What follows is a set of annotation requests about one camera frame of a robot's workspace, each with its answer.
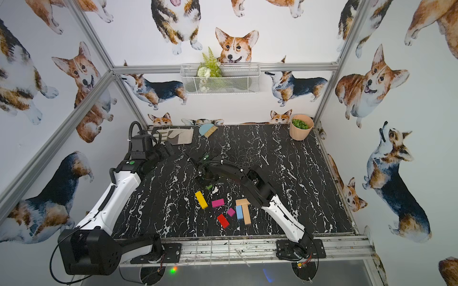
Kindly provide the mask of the magenta rectangular block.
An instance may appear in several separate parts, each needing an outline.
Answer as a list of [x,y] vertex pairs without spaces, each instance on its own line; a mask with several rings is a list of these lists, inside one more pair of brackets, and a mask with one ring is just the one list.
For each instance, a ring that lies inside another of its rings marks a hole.
[[213,208],[221,207],[225,205],[224,199],[218,199],[211,202]]

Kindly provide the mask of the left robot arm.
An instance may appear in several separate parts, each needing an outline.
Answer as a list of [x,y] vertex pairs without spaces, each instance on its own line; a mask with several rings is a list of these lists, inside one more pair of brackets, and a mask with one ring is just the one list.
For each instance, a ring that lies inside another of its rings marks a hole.
[[110,275],[121,263],[140,256],[160,260],[165,251],[158,234],[112,237],[116,221],[133,192],[159,162],[174,155],[170,142],[130,151],[109,170],[111,183],[93,209],[72,230],[63,231],[58,248],[69,275]]

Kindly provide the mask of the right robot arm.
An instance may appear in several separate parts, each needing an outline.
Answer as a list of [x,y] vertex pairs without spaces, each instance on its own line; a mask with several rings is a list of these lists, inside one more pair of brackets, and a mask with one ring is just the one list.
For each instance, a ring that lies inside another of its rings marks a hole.
[[188,159],[197,171],[196,179],[202,187],[216,183],[221,177],[234,181],[240,185],[251,205],[267,212],[281,227],[294,248],[304,252],[312,250],[313,236],[287,210],[269,181],[269,176],[259,165],[241,166],[209,153]]

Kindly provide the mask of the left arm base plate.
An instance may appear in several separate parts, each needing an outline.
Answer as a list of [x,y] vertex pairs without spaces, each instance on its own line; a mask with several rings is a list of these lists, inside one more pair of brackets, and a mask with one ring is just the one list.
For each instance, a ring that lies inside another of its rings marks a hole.
[[164,263],[173,263],[176,264],[180,261],[182,252],[181,243],[165,243],[162,244],[162,255],[159,259],[159,262]]

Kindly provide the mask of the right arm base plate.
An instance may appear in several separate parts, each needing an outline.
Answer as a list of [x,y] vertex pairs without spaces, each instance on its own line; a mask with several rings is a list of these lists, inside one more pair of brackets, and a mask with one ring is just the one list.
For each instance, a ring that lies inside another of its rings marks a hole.
[[312,259],[324,259],[327,257],[323,242],[319,239],[308,241],[305,245],[289,240],[277,240],[275,250],[276,257],[279,260],[291,262],[307,260],[310,257]]

